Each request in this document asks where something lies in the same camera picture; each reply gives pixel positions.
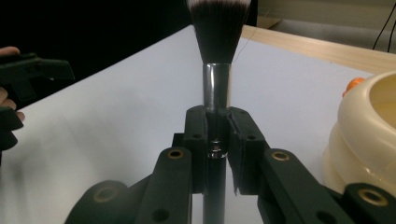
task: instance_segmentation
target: brush bristles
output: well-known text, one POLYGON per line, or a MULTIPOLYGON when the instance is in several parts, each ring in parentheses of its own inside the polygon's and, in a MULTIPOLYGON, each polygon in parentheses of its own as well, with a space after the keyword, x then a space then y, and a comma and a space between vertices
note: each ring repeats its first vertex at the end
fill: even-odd
POLYGON ((248 17, 248 0, 190 0, 201 57, 204 63, 231 63, 242 27, 248 17))

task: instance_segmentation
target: human hand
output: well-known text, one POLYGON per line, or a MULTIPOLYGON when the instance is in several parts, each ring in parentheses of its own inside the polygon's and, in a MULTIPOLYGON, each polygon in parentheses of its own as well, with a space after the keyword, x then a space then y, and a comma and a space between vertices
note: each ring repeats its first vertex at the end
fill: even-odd
MULTIPOLYGON (((4 47, 0 48, 0 56, 1 55, 10 55, 10 54, 19 54, 20 50, 15 47, 4 47)), ((17 105, 10 99, 8 99, 8 92, 0 87, 0 106, 8 106, 11 107, 13 110, 17 109, 17 105)), ((20 118, 21 121, 24 121, 24 114, 21 111, 17 111, 17 116, 20 118)))

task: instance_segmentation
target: black cable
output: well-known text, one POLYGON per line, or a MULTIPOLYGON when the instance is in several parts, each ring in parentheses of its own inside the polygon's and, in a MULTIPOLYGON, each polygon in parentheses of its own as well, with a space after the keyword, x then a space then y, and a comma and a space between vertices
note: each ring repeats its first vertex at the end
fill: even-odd
POLYGON ((395 2, 395 5, 393 5, 393 9, 392 9, 392 11, 391 11, 390 14, 389 14, 389 17, 388 17, 388 19, 387 19, 387 22, 385 22, 384 27, 382 27, 381 32, 379 33, 378 37, 376 38, 376 41, 375 41, 375 43, 374 43, 374 45, 373 45, 373 49, 375 49, 376 42, 378 42, 379 37, 382 35, 382 32, 385 30, 385 27, 387 27, 387 24, 388 24, 388 22, 389 22, 389 19, 390 19, 390 17, 392 16, 393 11, 395 10, 395 8, 396 8, 396 2, 395 2))
POLYGON ((393 23, 392 31, 390 32, 389 43, 388 43, 388 52, 390 51, 390 44, 392 43, 392 36, 393 36, 393 31, 395 30, 395 26, 396 26, 396 20, 393 23))

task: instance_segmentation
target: metal ferrule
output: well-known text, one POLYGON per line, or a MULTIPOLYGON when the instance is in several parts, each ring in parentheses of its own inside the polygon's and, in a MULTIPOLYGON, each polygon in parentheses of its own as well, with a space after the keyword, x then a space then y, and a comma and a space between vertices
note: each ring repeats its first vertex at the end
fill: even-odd
POLYGON ((207 156, 221 159, 227 155, 221 137, 219 113, 229 106, 230 63, 204 64, 204 106, 209 129, 207 156))
POLYGON ((230 63, 204 64, 204 106, 206 111, 218 112, 229 106, 230 63))

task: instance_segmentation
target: makeup brush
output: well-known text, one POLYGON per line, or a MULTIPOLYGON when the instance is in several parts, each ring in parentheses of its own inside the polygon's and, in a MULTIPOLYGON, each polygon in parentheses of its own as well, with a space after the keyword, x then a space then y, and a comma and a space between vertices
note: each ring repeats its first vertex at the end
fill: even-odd
POLYGON ((231 64, 250 0, 187 0, 203 61, 204 107, 208 127, 204 223, 224 223, 226 136, 231 64))
POLYGON ((204 106, 209 141, 215 148, 209 151, 209 157, 222 158, 226 152, 220 146, 219 114, 229 106, 231 64, 250 0, 187 0, 187 6, 204 63, 204 106))

